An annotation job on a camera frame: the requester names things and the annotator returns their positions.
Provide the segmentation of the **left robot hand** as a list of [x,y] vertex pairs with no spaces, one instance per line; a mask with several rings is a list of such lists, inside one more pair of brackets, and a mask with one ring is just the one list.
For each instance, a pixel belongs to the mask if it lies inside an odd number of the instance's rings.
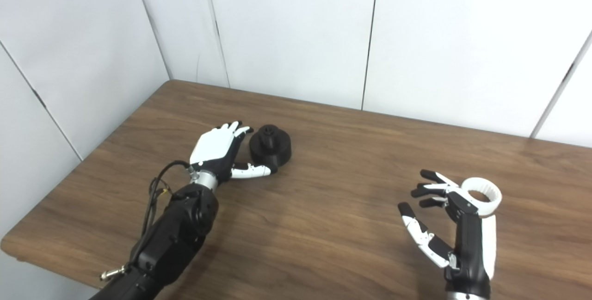
[[242,142],[251,127],[243,127],[241,121],[225,123],[205,132],[199,138],[190,155],[191,182],[214,189],[232,178],[259,178],[278,171],[274,165],[237,163],[235,161]]

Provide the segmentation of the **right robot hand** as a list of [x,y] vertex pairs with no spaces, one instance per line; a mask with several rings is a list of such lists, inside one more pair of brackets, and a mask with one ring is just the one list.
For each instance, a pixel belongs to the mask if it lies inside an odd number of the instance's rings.
[[423,169],[425,183],[417,184],[412,197],[420,197],[420,207],[443,208],[456,224],[454,246],[432,233],[413,212],[398,204],[402,222],[416,246],[442,269],[449,300],[488,300],[497,255],[497,221],[494,215],[503,195],[490,180],[471,177],[462,184],[441,173]]

